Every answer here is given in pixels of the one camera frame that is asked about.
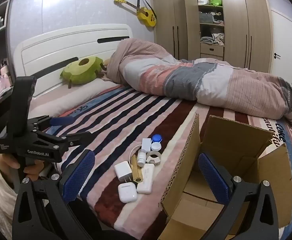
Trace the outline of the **white left sleeve forearm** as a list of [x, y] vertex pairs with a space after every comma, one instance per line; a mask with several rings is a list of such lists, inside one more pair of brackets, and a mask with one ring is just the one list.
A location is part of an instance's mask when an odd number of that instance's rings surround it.
[[6, 239], [12, 239], [12, 219], [16, 198], [11, 167], [0, 154], [0, 232]]

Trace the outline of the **person's left hand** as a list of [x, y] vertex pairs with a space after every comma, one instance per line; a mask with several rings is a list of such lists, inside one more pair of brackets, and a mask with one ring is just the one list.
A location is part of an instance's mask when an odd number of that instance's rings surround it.
[[[20, 164], [15, 157], [10, 154], [0, 154], [0, 172], [8, 183], [13, 183], [12, 169], [18, 170], [19, 168]], [[25, 167], [23, 172], [31, 181], [36, 181], [43, 169], [44, 162], [41, 160], [35, 160], [34, 165]]]

